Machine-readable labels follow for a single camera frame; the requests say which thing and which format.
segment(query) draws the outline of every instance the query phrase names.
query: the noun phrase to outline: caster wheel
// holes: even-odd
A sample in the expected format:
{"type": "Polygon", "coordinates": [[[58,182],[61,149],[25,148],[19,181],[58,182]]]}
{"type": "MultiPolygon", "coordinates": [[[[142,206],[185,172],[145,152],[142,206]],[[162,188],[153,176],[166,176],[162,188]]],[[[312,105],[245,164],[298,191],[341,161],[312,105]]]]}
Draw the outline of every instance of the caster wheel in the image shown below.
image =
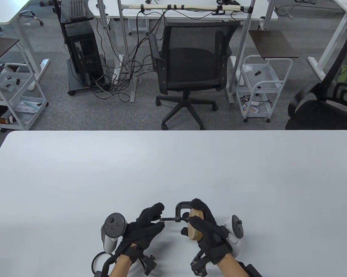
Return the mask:
{"type": "Polygon", "coordinates": [[[167,131],[168,127],[165,123],[162,123],[162,125],[160,126],[162,128],[163,131],[167,131]]]}
{"type": "Polygon", "coordinates": [[[217,111],[218,110],[218,106],[216,104],[212,105],[212,111],[217,111]]]}

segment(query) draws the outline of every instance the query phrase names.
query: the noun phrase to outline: black mesh chair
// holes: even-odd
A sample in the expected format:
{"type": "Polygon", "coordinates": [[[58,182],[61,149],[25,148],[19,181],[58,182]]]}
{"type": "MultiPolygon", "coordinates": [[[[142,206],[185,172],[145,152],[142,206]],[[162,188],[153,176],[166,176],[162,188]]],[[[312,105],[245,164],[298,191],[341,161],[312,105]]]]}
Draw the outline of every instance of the black mesh chair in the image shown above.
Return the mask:
{"type": "Polygon", "coordinates": [[[291,100],[288,115],[286,130],[347,130],[347,40],[323,81],[310,84],[291,100]],[[296,110],[309,93],[316,100],[308,100],[296,110]]]}
{"type": "Polygon", "coordinates": [[[153,69],[158,73],[159,91],[182,91],[183,97],[157,96],[161,100],[177,103],[176,107],[162,120],[162,130],[167,130],[166,122],[181,108],[185,107],[195,118],[201,130],[203,122],[192,104],[212,105],[215,101],[189,98],[191,91],[208,89],[223,90],[227,83],[227,60],[231,55],[229,42],[240,25],[237,21],[210,23],[167,23],[164,28],[162,50],[158,50],[155,34],[149,34],[153,69]]]}

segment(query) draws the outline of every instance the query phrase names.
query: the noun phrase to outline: hand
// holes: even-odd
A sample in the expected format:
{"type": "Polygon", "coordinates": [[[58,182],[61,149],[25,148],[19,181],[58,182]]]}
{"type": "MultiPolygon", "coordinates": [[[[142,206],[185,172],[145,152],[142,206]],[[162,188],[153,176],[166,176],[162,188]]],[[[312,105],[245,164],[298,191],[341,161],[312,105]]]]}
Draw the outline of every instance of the hand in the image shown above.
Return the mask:
{"type": "Polygon", "coordinates": [[[154,237],[163,230],[164,222],[152,223],[152,221],[160,219],[163,210],[164,205],[156,203],[152,207],[144,209],[135,222],[127,224],[123,239],[115,254],[129,256],[131,262],[134,263],[149,247],[154,237]]]}
{"type": "MultiPolygon", "coordinates": [[[[203,212],[204,220],[198,216],[189,218],[189,223],[192,227],[202,232],[203,237],[198,241],[198,245],[205,256],[208,257],[212,264],[217,264],[221,261],[227,253],[233,251],[231,245],[227,241],[229,231],[225,226],[218,226],[208,206],[200,199],[193,199],[191,201],[193,209],[203,212]]],[[[181,234],[188,236],[188,228],[184,227],[181,234]]]]}

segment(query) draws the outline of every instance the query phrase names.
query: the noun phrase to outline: computer case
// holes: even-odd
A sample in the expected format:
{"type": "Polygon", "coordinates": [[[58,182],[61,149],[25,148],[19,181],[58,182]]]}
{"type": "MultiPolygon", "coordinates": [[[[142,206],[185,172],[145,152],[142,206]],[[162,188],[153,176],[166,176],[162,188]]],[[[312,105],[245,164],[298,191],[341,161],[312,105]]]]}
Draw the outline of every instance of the computer case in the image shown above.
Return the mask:
{"type": "Polygon", "coordinates": [[[104,82],[104,70],[90,21],[65,25],[67,46],[74,69],[85,86],[104,82]]]}

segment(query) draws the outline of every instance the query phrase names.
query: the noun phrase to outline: wooden disc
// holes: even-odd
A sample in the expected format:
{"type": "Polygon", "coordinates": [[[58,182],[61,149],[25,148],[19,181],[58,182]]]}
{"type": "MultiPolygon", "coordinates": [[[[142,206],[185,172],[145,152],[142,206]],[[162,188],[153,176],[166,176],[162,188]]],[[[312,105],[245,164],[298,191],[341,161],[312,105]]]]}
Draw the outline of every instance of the wooden disc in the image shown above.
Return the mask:
{"type": "MultiPolygon", "coordinates": [[[[199,216],[201,219],[204,219],[203,212],[200,210],[191,209],[189,213],[189,217],[192,217],[192,216],[199,216]]],[[[192,227],[190,223],[188,223],[188,235],[190,240],[196,240],[196,241],[200,241],[201,238],[203,237],[203,234],[197,229],[195,229],[194,227],[192,227]]]]}

